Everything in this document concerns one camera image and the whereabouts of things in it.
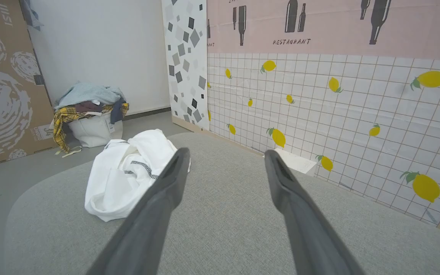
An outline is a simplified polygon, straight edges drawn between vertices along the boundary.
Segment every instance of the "clothing tag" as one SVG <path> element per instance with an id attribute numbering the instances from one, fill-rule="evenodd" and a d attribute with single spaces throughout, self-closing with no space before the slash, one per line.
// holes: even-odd
<path id="1" fill-rule="evenodd" d="M 115 132 L 115 125 L 112 124 L 111 119 L 107 118 L 105 122 L 106 122 L 106 126 L 108 127 L 108 131 L 110 131 L 110 133 Z"/>

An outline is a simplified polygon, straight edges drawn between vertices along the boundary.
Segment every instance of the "white fabric basket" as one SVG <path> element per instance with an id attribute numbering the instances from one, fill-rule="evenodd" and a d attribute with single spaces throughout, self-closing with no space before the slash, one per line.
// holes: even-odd
<path id="1" fill-rule="evenodd" d="M 111 139 L 121 139 L 123 134 L 122 121 L 111 124 L 110 116 L 111 113 L 105 113 L 91 118 L 81 118 L 70 122 L 69 127 L 83 147 L 104 146 Z"/>

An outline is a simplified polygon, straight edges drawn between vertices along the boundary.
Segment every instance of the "lemon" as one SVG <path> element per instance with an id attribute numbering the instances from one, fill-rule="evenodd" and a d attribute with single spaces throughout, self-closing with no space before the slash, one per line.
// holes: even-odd
<path id="1" fill-rule="evenodd" d="M 230 132 L 231 132 L 232 134 L 235 134 L 235 127 L 234 127 L 234 125 L 232 125 L 232 124 L 227 124 L 227 127 L 228 127 L 228 130 L 230 130 Z"/>
<path id="2" fill-rule="evenodd" d="M 230 74 L 229 69 L 225 69 L 225 75 L 227 76 L 227 78 L 232 79 L 232 75 Z"/>
<path id="3" fill-rule="evenodd" d="M 339 80 L 333 77 L 328 81 L 328 87 L 332 90 L 332 92 L 339 93 L 343 91 L 343 89 L 339 87 Z"/>
<path id="4" fill-rule="evenodd" d="M 410 83 L 410 88 L 412 91 L 414 87 L 421 89 L 421 85 L 424 87 L 434 88 L 440 86 L 440 71 L 431 70 L 423 73 L 416 77 L 412 83 Z"/>
<path id="5" fill-rule="evenodd" d="M 286 138 L 284 136 L 284 134 L 278 130 L 278 129 L 274 129 L 274 128 L 269 128 L 267 129 L 266 133 L 269 134 L 269 136 L 273 136 L 273 141 L 274 143 L 278 144 L 281 147 L 285 147 L 285 143 L 286 143 Z"/>
<path id="6" fill-rule="evenodd" d="M 325 170 L 327 170 L 329 172 L 332 171 L 334 164 L 332 163 L 332 161 L 329 158 L 325 157 L 324 155 L 316 155 L 315 158 L 320 161 L 320 164 L 322 164 L 322 167 L 324 167 Z"/>
<path id="7" fill-rule="evenodd" d="M 293 100 L 293 97 L 291 96 L 291 94 L 289 94 L 289 95 L 286 96 L 286 100 L 287 100 L 290 104 L 295 103 L 295 101 Z"/>
<path id="8" fill-rule="evenodd" d="M 272 60 L 268 60 L 262 64 L 262 67 L 260 68 L 261 73 L 265 73 L 266 71 L 272 71 L 276 68 L 276 63 Z"/>
<path id="9" fill-rule="evenodd" d="M 375 123 L 373 125 L 373 128 L 371 128 L 370 130 L 370 136 L 377 136 L 379 134 L 379 125 L 377 123 Z"/>
<path id="10" fill-rule="evenodd" d="M 422 175 L 419 172 L 410 171 L 403 173 L 400 176 L 400 179 L 403 176 L 405 176 L 407 183 L 414 181 L 412 187 L 417 196 L 429 202 L 434 202 L 434 200 L 440 195 L 439 185 L 429 176 Z"/>

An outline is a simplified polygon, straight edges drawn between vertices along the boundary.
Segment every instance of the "light blue towel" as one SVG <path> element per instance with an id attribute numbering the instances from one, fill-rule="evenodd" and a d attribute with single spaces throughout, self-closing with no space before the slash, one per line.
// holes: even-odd
<path id="1" fill-rule="evenodd" d="M 68 92 L 61 97 L 55 106 L 55 110 L 59 110 L 65 106 L 75 105 L 84 101 L 97 100 L 108 105 L 114 104 L 120 98 L 125 98 L 122 91 L 118 87 L 98 86 L 91 83 L 77 83 L 72 86 Z"/>

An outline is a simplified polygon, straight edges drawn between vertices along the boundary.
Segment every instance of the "brown cardboard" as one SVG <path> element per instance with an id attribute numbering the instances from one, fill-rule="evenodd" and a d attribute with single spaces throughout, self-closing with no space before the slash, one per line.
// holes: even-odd
<path id="1" fill-rule="evenodd" d="M 0 162 L 56 147 L 53 111 L 18 0 L 0 0 Z"/>

